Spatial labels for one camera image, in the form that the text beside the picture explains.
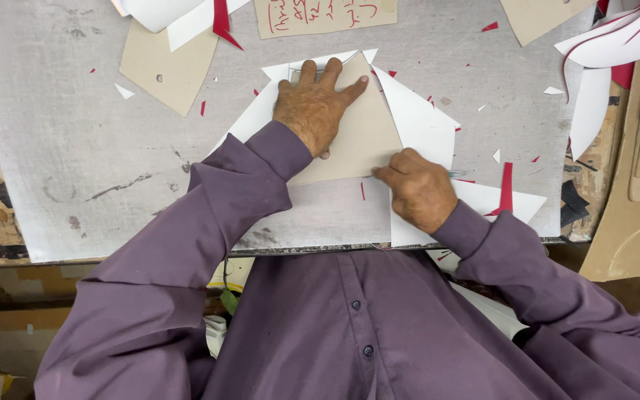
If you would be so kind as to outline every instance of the right hand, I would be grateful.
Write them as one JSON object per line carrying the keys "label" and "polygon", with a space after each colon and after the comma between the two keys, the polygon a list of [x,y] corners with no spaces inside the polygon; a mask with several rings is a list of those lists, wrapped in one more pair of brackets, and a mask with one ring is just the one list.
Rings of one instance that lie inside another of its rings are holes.
{"label": "right hand", "polygon": [[458,204],[446,168],[414,149],[394,154],[388,167],[374,167],[372,175],[392,189],[394,212],[423,232],[436,232]]}

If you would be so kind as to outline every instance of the handwritten note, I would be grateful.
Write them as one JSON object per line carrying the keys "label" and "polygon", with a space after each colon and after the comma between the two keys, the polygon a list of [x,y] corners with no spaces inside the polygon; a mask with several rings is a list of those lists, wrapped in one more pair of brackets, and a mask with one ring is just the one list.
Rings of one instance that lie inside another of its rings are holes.
{"label": "handwritten note", "polygon": [[261,39],[397,22],[397,0],[254,0]]}

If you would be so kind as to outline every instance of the beige cardboard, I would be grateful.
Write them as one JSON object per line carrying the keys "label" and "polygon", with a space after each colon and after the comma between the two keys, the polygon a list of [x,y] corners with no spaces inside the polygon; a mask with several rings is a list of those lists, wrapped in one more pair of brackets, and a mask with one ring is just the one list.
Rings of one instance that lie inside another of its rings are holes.
{"label": "beige cardboard", "polygon": [[254,0],[254,3],[261,39],[397,22],[397,0]]}
{"label": "beige cardboard", "polygon": [[569,0],[565,4],[564,0],[501,0],[521,46],[534,41],[596,2],[597,0]]}
{"label": "beige cardboard", "polygon": [[370,77],[367,90],[347,107],[330,145],[330,158],[314,159],[289,185],[364,177],[371,174],[372,167],[387,165],[392,154],[402,150],[392,114],[370,74],[361,53],[345,63],[335,88],[342,90],[366,75]]}
{"label": "beige cardboard", "polygon": [[[133,19],[122,53],[120,72],[186,117],[209,70],[217,41],[218,36],[209,28],[170,53],[166,29],[152,33]],[[161,76],[162,82],[157,80],[157,76]]]}

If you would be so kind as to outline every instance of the hand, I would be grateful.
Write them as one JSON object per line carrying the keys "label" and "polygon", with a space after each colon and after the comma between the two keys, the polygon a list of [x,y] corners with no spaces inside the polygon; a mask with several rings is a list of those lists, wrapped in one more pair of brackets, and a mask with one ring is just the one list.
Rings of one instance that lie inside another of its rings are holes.
{"label": "hand", "polygon": [[458,204],[446,168],[414,149],[394,154],[389,167],[374,167],[372,175],[392,189],[394,212],[423,232],[436,232]]}
{"label": "hand", "polygon": [[285,124],[297,134],[313,158],[330,157],[328,148],[337,136],[342,114],[367,88],[369,77],[362,76],[354,85],[336,92],[335,83],[340,72],[342,62],[332,58],[327,62],[320,81],[315,83],[317,66],[315,61],[307,60],[300,69],[300,81],[295,88],[287,80],[278,84],[273,120]]}

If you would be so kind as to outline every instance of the man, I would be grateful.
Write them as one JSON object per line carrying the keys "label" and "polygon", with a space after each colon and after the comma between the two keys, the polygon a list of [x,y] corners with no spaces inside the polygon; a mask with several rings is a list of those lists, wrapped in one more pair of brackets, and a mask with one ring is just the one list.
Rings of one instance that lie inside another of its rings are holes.
{"label": "man", "polygon": [[40,365],[46,399],[640,399],[640,313],[555,264],[527,225],[487,222],[414,150],[372,173],[404,219],[462,258],[457,275],[497,286],[530,327],[507,339],[425,252],[262,257],[218,359],[202,320],[218,263],[286,182],[330,157],[344,110],[328,63],[280,82],[273,121],[193,165],[188,193],[78,283]]}

